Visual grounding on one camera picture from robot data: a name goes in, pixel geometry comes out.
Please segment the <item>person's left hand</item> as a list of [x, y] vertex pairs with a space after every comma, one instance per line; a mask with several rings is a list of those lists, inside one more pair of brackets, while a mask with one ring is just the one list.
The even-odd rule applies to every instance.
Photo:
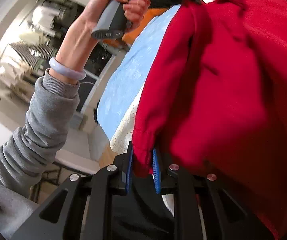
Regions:
[[[56, 55], [56, 60], [67, 68], [82, 72], [97, 43], [91, 37], [101, 13], [111, 0], [91, 0], [82, 14], [69, 27]], [[124, 15], [133, 23], [126, 32], [136, 29], [150, 6], [150, 0], [116, 0], [123, 3]]]

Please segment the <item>grey sleeved left forearm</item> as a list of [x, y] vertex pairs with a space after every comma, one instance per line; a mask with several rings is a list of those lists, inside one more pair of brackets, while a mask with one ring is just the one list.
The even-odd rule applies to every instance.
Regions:
[[2, 186], [28, 197], [66, 142], [69, 122], [79, 104], [78, 89], [78, 83], [65, 83], [49, 73], [37, 79], [25, 125], [0, 146]]

